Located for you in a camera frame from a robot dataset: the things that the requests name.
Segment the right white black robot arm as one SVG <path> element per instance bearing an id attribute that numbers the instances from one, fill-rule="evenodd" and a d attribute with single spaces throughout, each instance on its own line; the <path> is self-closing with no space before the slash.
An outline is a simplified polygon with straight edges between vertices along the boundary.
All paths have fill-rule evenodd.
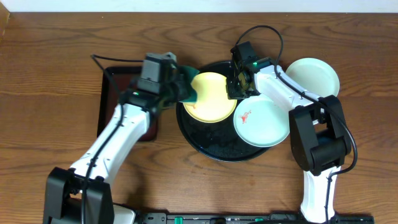
<path id="1" fill-rule="evenodd" d="M 292 154 L 304 173 L 300 211 L 310 223 L 334 216 L 336 176 L 353 147 L 334 69 L 316 58 L 302 58 L 286 71 L 270 58 L 234 60 L 228 96 L 242 101 L 234 128 L 246 143 L 271 147 L 290 138 Z"/>

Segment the green yellow sponge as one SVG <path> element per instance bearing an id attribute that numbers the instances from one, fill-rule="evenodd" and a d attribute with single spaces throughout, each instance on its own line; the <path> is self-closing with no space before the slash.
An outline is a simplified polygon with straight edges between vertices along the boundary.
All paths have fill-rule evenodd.
<path id="1" fill-rule="evenodd" d="M 181 65 L 179 67 L 180 73 L 183 75 L 184 79 L 184 84 L 185 84 L 185 91 L 187 92 L 187 95 L 184 96 L 180 102 L 182 103 L 195 103 L 197 101 L 197 92 L 193 88 L 193 80 L 194 78 L 199 74 L 199 70 L 187 66 L 187 65 Z"/>

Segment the light blue plate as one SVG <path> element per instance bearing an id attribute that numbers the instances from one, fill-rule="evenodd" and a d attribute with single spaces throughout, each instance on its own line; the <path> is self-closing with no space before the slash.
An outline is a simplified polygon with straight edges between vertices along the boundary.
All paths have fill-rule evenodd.
<path id="1" fill-rule="evenodd" d="M 317 58 L 296 60 L 285 73 L 306 90 L 322 97 L 338 96 L 340 91 L 340 80 L 335 70 Z"/>
<path id="2" fill-rule="evenodd" d="M 265 95 L 240 102 L 233 124 L 238 136 L 256 147 L 275 146 L 290 133 L 288 114 Z"/>

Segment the yellow plate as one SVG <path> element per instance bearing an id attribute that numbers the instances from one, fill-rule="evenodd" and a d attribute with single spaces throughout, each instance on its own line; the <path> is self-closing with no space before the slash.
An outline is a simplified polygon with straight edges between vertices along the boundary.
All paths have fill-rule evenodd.
<path id="1" fill-rule="evenodd" d="M 192 85 L 197 92 L 197 101 L 183 103 L 192 118 L 203 123 L 217 123 L 234 111 L 237 100 L 228 98 L 225 76 L 215 72 L 200 73 Z"/>

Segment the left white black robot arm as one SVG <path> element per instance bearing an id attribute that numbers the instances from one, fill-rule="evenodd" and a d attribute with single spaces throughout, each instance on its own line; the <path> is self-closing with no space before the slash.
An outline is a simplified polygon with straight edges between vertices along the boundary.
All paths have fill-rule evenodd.
<path id="1" fill-rule="evenodd" d="M 111 184 L 121 164 L 150 126 L 150 114 L 125 103 L 89 150 L 68 170 L 47 177 L 44 223 L 134 223 L 134 210 L 113 203 Z"/>

